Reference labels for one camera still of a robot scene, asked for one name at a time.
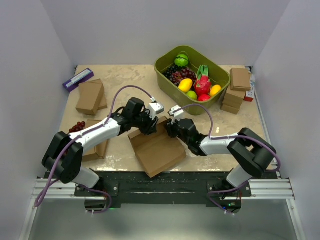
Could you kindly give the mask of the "brown cardboard box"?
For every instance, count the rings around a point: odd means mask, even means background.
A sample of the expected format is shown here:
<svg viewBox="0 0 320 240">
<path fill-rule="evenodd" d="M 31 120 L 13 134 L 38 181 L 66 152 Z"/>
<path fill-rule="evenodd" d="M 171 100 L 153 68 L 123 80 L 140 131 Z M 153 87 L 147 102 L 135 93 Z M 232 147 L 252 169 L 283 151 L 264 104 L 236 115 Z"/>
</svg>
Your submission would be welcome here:
<svg viewBox="0 0 320 240">
<path fill-rule="evenodd" d="M 156 132 L 150 135 L 144 135 L 139 130 L 128 134 L 135 156 L 150 178 L 170 170 L 187 157 L 182 143 L 177 138 L 169 137 L 165 129 L 167 120 L 167 117 L 161 117 Z"/>
</svg>

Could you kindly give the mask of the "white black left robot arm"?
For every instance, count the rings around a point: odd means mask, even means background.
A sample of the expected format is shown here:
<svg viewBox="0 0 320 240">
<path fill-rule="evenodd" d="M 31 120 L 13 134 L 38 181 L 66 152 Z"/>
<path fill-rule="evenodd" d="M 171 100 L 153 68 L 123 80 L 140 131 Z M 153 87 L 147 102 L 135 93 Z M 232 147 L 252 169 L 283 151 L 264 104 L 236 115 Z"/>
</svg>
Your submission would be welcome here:
<svg viewBox="0 0 320 240">
<path fill-rule="evenodd" d="M 131 128 L 137 128 L 144 135 L 157 131 L 158 114 L 164 111 L 161 103 L 149 105 L 132 97 L 126 106 L 119 108 L 109 118 L 78 132 L 58 132 L 50 143 L 42 165 L 50 172 L 49 180 L 56 178 L 64 184 L 83 185 L 92 196 L 99 196 L 104 190 L 100 176 L 82 166 L 83 155 L 97 145 L 116 138 Z"/>
</svg>

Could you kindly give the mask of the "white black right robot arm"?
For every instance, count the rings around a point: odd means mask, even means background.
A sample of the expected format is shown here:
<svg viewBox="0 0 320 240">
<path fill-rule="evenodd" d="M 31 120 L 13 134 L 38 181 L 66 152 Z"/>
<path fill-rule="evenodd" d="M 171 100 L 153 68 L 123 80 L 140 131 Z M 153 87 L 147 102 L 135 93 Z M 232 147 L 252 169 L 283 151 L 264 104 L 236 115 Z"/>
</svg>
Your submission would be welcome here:
<svg viewBox="0 0 320 240">
<path fill-rule="evenodd" d="M 169 137 L 180 139 L 196 156 L 233 156 L 238 165 L 214 187 L 216 192 L 230 197 L 251 178 L 261 178 L 277 155 L 270 144 L 246 127 L 238 133 L 219 137 L 199 133 L 191 119 L 169 119 L 164 128 Z"/>
</svg>

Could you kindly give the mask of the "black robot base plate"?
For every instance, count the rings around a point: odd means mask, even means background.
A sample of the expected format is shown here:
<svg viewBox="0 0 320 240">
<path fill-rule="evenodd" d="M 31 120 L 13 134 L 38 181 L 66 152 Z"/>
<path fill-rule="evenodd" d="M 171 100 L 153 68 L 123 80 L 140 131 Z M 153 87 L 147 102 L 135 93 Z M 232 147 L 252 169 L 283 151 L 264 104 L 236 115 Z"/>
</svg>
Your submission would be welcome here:
<svg viewBox="0 0 320 240">
<path fill-rule="evenodd" d="M 87 210 L 100 210 L 108 203 L 106 192 L 111 196 L 111 207 L 123 205 L 205 205 L 214 207 L 216 201 L 223 208 L 237 212 L 241 200 L 255 196 L 256 183 L 270 184 L 275 173 L 265 173 L 262 179 L 253 179 L 233 192 L 221 193 L 219 187 L 227 177 L 227 172 L 164 172 L 149 178 L 140 171 L 99 171 L 103 180 L 91 192 L 74 183 L 69 183 L 71 194 L 85 199 Z"/>
</svg>

